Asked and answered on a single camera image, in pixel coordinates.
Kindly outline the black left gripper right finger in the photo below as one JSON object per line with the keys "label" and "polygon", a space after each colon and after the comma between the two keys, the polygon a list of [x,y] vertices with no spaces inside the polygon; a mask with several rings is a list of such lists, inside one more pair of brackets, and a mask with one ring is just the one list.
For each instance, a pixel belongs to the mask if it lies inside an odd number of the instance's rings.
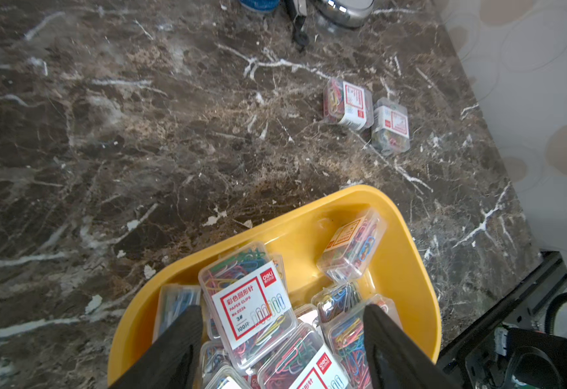
{"label": "black left gripper right finger", "polygon": [[365,307],[363,324],[374,389],[456,387],[379,306]]}

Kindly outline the blue labelled tin can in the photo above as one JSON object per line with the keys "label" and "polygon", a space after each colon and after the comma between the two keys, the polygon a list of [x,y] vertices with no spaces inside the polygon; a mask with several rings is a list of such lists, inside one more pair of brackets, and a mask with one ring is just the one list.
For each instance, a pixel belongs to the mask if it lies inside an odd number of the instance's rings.
{"label": "blue labelled tin can", "polygon": [[270,13],[279,6],[280,0],[239,0],[239,3],[254,12]]}

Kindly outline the paper clip box red label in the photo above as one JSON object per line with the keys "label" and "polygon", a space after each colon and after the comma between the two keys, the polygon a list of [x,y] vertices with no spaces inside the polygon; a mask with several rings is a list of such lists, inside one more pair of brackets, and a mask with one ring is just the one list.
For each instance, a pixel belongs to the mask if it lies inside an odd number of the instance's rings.
{"label": "paper clip box red label", "polygon": [[198,279],[228,358],[240,372],[254,368],[298,326],[288,291],[261,242],[207,265]]}

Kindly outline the paper clip box left edge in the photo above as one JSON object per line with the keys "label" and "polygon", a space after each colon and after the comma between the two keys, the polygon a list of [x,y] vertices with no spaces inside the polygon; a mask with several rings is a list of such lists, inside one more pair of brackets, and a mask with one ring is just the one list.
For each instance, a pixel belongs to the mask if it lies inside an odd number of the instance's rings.
{"label": "paper clip box left edge", "polygon": [[197,285],[166,284],[160,289],[152,343],[190,306],[199,306],[202,290]]}

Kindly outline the paper clip box front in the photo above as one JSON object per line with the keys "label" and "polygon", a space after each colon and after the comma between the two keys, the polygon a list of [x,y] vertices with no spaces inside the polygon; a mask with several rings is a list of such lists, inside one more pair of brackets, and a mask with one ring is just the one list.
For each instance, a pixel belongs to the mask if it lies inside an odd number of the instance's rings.
{"label": "paper clip box front", "polygon": [[314,327],[300,324],[293,334],[259,369],[261,388],[345,389],[352,386]]}

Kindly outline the chrome hook stand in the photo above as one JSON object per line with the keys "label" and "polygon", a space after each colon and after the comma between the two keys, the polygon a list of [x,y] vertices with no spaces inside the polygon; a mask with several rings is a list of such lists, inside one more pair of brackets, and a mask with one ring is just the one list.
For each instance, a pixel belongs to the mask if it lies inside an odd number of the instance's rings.
{"label": "chrome hook stand", "polygon": [[361,27],[374,10],[374,0],[314,0],[314,6],[330,22],[348,29]]}

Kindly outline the paper clip box upright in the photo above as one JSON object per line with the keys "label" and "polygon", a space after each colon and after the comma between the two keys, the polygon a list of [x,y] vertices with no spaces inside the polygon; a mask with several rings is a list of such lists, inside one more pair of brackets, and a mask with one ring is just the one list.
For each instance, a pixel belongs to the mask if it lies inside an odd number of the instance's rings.
{"label": "paper clip box upright", "polygon": [[360,279],[386,230],[387,222],[377,210],[364,209],[335,231],[317,262],[318,269],[339,284]]}

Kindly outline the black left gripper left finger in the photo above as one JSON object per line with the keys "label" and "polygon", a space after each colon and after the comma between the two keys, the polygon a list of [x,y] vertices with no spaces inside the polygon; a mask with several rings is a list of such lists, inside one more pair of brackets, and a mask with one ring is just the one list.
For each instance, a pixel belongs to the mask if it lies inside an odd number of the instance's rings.
{"label": "black left gripper left finger", "polygon": [[191,388],[199,367],[202,308],[189,306],[111,388]]}

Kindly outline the yellow plastic storage tray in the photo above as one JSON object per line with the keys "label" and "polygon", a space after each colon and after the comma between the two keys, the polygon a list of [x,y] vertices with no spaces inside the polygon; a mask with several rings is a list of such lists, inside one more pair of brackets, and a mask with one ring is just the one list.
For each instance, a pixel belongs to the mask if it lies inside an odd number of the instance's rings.
{"label": "yellow plastic storage tray", "polygon": [[294,305],[306,303],[329,285],[316,263],[341,225],[364,207],[372,207],[387,222],[369,268],[359,282],[364,298],[380,293],[392,299],[404,332],[432,360],[442,343],[442,319],[426,268],[398,207],[380,190],[358,185],[287,212],[259,226],[169,264],[150,279],[129,303],[113,337],[108,359],[108,383],[114,383],[151,346],[160,287],[177,282],[196,284],[207,264],[249,242],[263,242],[283,256]]}

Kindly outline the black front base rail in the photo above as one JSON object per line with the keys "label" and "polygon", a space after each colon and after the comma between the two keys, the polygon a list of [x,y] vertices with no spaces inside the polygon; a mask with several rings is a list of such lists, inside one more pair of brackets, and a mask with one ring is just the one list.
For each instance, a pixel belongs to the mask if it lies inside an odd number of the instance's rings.
{"label": "black front base rail", "polygon": [[543,262],[509,295],[477,319],[439,354],[437,366],[459,386],[499,385],[508,359],[498,354],[495,330],[518,327],[542,331],[547,306],[567,290],[567,268],[558,251],[542,253]]}

